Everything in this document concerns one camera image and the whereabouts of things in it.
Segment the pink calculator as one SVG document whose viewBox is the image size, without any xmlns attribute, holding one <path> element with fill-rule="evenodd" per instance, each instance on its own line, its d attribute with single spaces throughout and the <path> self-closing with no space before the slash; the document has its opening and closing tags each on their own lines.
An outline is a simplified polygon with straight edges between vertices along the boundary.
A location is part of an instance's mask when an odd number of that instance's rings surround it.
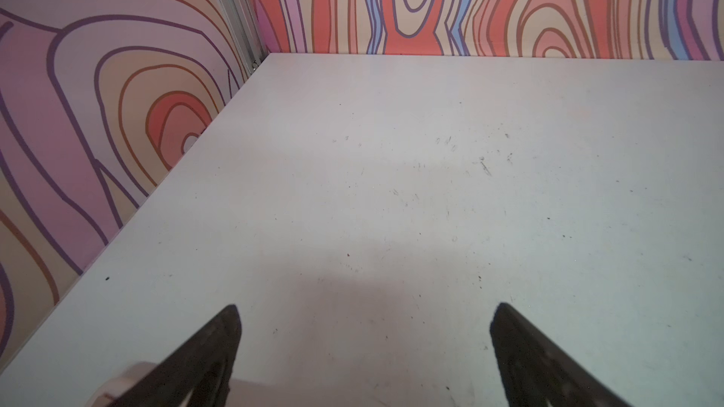
<svg viewBox="0 0 724 407">
<path fill-rule="evenodd" d="M 129 390 L 132 390 L 138 383 L 145 379 L 158 365 L 150 362 L 138 362 L 122 373 L 105 381 L 99 386 L 86 406 L 114 406 L 117 401 L 124 397 Z"/>
</svg>

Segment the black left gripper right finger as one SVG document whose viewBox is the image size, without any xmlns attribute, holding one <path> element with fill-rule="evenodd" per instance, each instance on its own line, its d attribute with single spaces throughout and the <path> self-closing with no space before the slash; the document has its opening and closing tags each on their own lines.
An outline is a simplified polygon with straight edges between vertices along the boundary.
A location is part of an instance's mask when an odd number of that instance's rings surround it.
<svg viewBox="0 0 724 407">
<path fill-rule="evenodd" d="M 509 303 L 489 328 L 510 406 L 626 406 Z"/>
</svg>

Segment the aluminium corner frame post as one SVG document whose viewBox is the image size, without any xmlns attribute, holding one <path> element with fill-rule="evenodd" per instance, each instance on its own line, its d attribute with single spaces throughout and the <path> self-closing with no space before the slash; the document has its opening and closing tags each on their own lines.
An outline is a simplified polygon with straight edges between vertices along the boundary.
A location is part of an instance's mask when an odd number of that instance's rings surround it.
<svg viewBox="0 0 724 407">
<path fill-rule="evenodd" d="M 264 62 L 268 51 L 264 48 L 258 19 L 250 0 L 218 0 L 227 22 L 241 64 L 252 75 Z"/>
</svg>

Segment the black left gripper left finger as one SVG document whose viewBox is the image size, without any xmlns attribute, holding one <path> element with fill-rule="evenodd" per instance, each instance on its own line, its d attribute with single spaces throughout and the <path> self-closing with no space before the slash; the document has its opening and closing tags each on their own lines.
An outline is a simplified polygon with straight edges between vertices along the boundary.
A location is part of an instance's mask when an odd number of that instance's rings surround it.
<svg viewBox="0 0 724 407">
<path fill-rule="evenodd" d="M 241 342 L 236 305 L 217 315 L 131 386 L 113 406 L 224 406 Z"/>
</svg>

